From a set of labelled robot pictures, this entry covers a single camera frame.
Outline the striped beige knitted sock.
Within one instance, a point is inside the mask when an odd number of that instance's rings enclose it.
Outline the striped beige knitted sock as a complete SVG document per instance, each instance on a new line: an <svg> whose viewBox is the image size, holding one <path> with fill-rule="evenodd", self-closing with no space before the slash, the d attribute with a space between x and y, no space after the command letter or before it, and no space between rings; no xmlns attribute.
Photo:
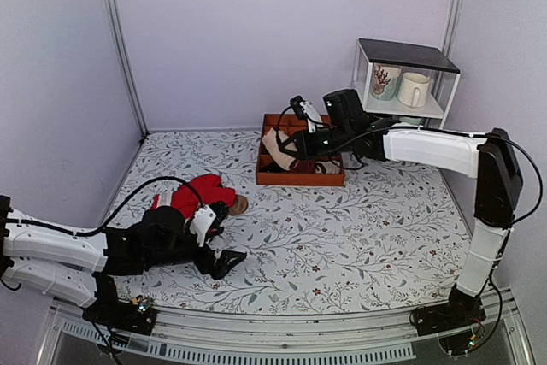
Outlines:
<svg viewBox="0 0 547 365"><path fill-rule="evenodd" d="M314 174L315 163L299 161L296 158L281 153L277 145L277 132L281 134L282 139L286 139L288 135L283 130L275 130L270 128L263 136L262 143L269 155L287 172L297 174Z"/></svg>

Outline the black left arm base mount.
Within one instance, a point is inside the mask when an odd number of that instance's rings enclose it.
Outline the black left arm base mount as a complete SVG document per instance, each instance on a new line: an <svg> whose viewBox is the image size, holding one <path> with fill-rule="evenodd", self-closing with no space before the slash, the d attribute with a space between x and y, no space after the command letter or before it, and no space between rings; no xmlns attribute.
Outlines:
<svg viewBox="0 0 547 365"><path fill-rule="evenodd" d="M104 273L92 276L97 283L96 301L82 309L82 317L98 325L150 336L157 317L153 300L138 295L131 301L121 301L113 278Z"/></svg>

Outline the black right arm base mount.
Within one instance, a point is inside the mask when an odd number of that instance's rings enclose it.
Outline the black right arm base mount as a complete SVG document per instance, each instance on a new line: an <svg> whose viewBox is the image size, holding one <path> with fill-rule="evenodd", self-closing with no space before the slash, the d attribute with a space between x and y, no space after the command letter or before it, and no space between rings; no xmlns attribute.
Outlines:
<svg viewBox="0 0 547 365"><path fill-rule="evenodd" d="M453 286L448 301L414 309L410 323L419 336L470 326L486 319L480 297L471 297Z"/></svg>

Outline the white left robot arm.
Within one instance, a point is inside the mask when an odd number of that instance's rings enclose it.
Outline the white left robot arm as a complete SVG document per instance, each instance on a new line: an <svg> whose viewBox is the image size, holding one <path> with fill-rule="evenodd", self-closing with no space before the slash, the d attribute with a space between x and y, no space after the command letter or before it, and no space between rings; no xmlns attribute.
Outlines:
<svg viewBox="0 0 547 365"><path fill-rule="evenodd" d="M221 232L226 211L204 206L190 220L175 208L144 212L129 228L83 230L34 220L1 198L1 278L29 284L76 304L93 307L108 325L127 317L114 278L142 274L150 268L191 262L200 274L219 280L246 253L215 252L207 239Z"/></svg>

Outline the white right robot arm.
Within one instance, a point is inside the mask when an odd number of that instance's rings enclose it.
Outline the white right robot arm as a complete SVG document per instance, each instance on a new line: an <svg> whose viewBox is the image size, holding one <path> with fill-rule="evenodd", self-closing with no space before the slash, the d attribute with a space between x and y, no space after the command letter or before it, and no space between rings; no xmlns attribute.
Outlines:
<svg viewBox="0 0 547 365"><path fill-rule="evenodd" d="M323 101L328 122L301 97L290 101L290 108L308 128L287 140L276 134L281 153L311 161L350 152L358 158L424 164L475 181L473 237L454 286L461 295L442 309L445 324L460 327L473 316L471 297L483 291L514 225L523 179L509 135L500 128L487 133L455 132L369 114L353 89L331 92Z"/></svg>

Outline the orange wooden divider box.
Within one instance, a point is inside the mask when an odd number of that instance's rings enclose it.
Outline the orange wooden divider box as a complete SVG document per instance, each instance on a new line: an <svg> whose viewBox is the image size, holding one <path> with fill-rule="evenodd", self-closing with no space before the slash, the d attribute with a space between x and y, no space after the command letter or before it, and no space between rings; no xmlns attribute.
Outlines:
<svg viewBox="0 0 547 365"><path fill-rule="evenodd" d="M278 114L265 114L262 121L262 135L280 125L280 130L287 136L295 132L306 131L305 121L300 121L295 115L283 115L280 123ZM343 186L345 173L338 169L337 173L322 174L313 172L310 168L302 172L297 170L283 170L269 155L262 141L259 141L259 155L256 163L256 183L258 185L276 186Z"/></svg>

